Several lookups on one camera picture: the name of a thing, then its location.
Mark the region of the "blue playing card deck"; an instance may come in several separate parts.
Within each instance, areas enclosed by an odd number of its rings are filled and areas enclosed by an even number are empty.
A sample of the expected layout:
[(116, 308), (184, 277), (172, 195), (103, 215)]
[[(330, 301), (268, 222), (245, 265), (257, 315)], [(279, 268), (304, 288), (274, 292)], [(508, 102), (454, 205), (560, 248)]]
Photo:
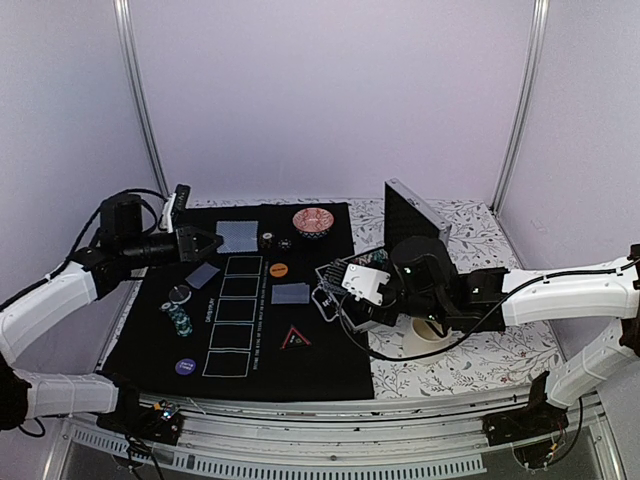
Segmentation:
[(347, 290), (343, 287), (342, 283), (347, 273), (349, 263), (336, 259), (333, 262), (322, 266), (319, 269), (320, 284), (322, 288), (333, 294), (344, 295)]

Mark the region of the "dealt blue card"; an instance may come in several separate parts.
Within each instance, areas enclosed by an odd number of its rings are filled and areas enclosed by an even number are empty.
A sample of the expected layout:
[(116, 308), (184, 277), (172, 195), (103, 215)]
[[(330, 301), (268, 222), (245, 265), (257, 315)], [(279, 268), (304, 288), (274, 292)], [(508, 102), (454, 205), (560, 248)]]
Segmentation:
[(310, 300), (310, 285), (290, 283), (272, 286), (271, 303), (273, 305), (305, 305)]
[(210, 280), (212, 280), (220, 269), (208, 262), (201, 264), (186, 278), (185, 282), (193, 289), (202, 289)]

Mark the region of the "clear acrylic dealer button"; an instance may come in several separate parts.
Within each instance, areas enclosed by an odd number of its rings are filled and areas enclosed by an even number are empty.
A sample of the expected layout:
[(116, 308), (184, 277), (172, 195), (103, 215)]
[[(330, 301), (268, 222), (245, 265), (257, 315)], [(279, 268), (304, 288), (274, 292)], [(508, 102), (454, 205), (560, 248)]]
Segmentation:
[(187, 285), (177, 285), (171, 288), (168, 294), (172, 304), (182, 305), (190, 300), (192, 291)]

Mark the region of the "red triangular all-in marker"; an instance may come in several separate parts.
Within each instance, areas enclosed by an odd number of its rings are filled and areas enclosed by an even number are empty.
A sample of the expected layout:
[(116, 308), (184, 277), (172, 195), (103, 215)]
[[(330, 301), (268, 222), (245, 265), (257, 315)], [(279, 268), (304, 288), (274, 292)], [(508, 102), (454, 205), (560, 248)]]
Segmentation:
[(295, 326), (291, 326), (286, 334), (280, 349), (290, 350), (294, 348), (310, 347), (312, 342), (307, 339)]

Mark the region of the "orange big blind button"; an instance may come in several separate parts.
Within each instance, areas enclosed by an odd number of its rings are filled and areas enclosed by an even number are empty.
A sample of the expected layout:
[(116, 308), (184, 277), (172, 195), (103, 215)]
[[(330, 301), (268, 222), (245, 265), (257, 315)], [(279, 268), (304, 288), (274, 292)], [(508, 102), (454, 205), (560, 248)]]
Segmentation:
[(289, 267), (284, 263), (274, 263), (269, 268), (269, 274), (273, 278), (283, 278), (289, 272)]

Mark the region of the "black poker chip stack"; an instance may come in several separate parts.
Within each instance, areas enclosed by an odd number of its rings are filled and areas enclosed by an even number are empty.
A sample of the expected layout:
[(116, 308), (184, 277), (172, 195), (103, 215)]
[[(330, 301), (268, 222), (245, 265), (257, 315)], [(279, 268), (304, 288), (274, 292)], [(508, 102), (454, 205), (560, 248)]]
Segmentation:
[(278, 248), (282, 251), (289, 251), (292, 248), (292, 241), (284, 238), (278, 241)]

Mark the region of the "green blue poker chip stack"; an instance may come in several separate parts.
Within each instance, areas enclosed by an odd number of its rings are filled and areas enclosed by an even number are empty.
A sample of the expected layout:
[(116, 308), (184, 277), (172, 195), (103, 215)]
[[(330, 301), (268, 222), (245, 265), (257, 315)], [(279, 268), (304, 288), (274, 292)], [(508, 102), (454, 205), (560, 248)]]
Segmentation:
[(165, 302), (160, 306), (160, 311), (171, 320), (178, 336), (188, 337), (192, 334), (191, 319), (181, 305)]

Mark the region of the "purple small blind button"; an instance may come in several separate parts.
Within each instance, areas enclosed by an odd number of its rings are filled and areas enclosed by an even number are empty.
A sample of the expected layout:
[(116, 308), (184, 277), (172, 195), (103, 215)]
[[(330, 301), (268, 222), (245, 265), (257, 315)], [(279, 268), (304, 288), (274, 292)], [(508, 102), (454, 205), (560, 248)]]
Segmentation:
[(183, 358), (176, 362), (175, 373), (180, 376), (189, 376), (196, 371), (197, 364), (191, 358)]

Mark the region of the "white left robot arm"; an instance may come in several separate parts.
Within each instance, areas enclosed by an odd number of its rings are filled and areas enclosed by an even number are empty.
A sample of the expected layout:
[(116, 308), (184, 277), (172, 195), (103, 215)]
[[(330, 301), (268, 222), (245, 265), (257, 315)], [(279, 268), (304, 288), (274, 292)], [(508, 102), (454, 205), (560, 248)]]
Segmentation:
[(113, 292), (146, 267), (194, 263), (222, 245), (220, 235), (183, 224), (190, 188), (180, 184), (160, 212), (148, 189), (126, 189), (103, 200), (62, 263), (1, 305), (1, 428), (42, 417), (95, 413), (128, 434), (148, 426), (139, 391), (118, 374), (41, 374), (18, 369), (18, 357), (77, 310)]

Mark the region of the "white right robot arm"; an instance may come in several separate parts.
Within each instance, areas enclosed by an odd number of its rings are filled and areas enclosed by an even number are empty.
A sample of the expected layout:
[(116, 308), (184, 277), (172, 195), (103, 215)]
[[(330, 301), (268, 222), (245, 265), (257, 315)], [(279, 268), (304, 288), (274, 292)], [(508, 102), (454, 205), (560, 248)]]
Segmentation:
[(458, 331), (464, 338), (537, 321), (608, 317), (599, 338), (531, 386), (517, 427), (537, 436), (583, 394), (639, 358), (639, 247), (628, 255), (573, 270), (506, 268), (457, 271), (438, 238), (409, 237), (379, 268), (337, 259), (318, 274), (319, 287), (338, 304), (392, 325), (406, 314)]

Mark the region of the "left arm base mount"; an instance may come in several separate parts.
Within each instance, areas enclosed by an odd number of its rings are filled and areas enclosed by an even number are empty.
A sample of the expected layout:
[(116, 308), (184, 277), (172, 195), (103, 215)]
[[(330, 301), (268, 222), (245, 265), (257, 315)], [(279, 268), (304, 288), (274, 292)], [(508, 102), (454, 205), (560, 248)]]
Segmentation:
[(177, 404), (160, 400), (144, 406), (137, 389), (124, 387), (119, 388), (115, 410), (100, 413), (96, 419), (102, 429), (171, 446), (178, 444), (183, 424)]

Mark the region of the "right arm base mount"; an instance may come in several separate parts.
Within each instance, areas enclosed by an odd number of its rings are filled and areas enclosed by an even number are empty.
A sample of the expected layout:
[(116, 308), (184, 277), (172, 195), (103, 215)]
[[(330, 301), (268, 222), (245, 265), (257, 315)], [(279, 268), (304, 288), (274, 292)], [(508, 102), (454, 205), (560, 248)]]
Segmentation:
[[(550, 373), (543, 372), (533, 380), (527, 403), (518, 408), (488, 414), (482, 417), (482, 431), (490, 446), (503, 445), (558, 433), (563, 438), (568, 427), (567, 407), (549, 403), (545, 393)], [(559, 449), (559, 440), (517, 447), (516, 461), (527, 469), (549, 467)]]

